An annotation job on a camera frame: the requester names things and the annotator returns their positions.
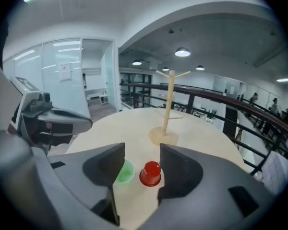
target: wooden stand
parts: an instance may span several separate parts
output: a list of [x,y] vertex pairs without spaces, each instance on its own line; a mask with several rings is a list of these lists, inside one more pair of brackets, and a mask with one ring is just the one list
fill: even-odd
[[176,145],[178,141],[178,135],[175,133],[167,133],[169,113],[171,111],[172,99],[173,99],[173,90],[174,90],[174,79],[188,75],[191,71],[185,72],[175,77],[175,71],[171,70],[169,76],[163,72],[156,71],[157,73],[169,78],[168,82],[168,96],[167,96],[167,107],[164,115],[164,122],[162,127],[155,127],[149,133],[148,136],[152,143],[159,146],[160,143],[165,143],[169,145]]

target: ceiling pipe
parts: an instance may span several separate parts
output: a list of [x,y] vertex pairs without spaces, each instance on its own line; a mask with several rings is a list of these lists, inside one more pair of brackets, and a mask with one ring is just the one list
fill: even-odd
[[255,63],[254,66],[255,68],[258,68],[260,66],[262,66],[263,64],[265,64],[266,62],[274,59],[275,57],[277,57],[278,55],[280,55],[281,53],[283,53],[287,48],[287,45],[283,44],[279,47],[277,47],[271,54],[269,54],[266,58],[260,60],[258,63]]

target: red cup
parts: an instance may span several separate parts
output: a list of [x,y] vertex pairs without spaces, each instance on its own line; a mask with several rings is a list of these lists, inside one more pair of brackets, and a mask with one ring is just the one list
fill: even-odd
[[161,167],[155,161],[146,163],[140,172],[140,181],[145,186],[155,186],[161,181]]

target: frosted glass panel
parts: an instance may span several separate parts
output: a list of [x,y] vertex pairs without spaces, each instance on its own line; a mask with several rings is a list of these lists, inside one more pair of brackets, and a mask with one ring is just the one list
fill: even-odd
[[13,57],[7,59],[3,63],[3,73],[7,77],[7,79],[10,79],[10,76],[14,76],[14,70],[13,70]]
[[40,91],[43,91],[41,76],[41,45],[29,48],[14,56],[14,75],[27,79]]
[[115,106],[115,96],[114,96],[114,83],[113,83],[113,59],[112,59],[112,44],[106,49],[104,55],[105,70],[106,70],[106,82],[107,82],[107,95],[109,99],[109,104],[116,108]]
[[[44,91],[50,93],[54,107],[90,117],[83,87],[80,43],[80,39],[69,39],[43,45]],[[70,66],[71,79],[63,78],[63,66],[67,69]]]

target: round table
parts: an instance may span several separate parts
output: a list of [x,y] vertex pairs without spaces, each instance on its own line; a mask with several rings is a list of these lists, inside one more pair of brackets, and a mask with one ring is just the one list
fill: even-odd
[[[163,125],[162,111],[164,109],[137,108],[104,117],[93,123],[90,130],[80,134],[67,151],[74,153],[125,143],[125,159],[134,165],[135,176],[129,184],[113,185],[120,227],[123,229],[138,228],[158,207],[157,194],[164,185],[163,173],[161,182],[154,187],[144,186],[139,173],[147,162],[160,161],[159,147],[150,141],[148,133],[152,128]],[[176,146],[227,159],[245,170],[239,151],[221,131],[187,113],[171,110],[171,115],[183,117],[168,122],[168,132],[179,136]]]

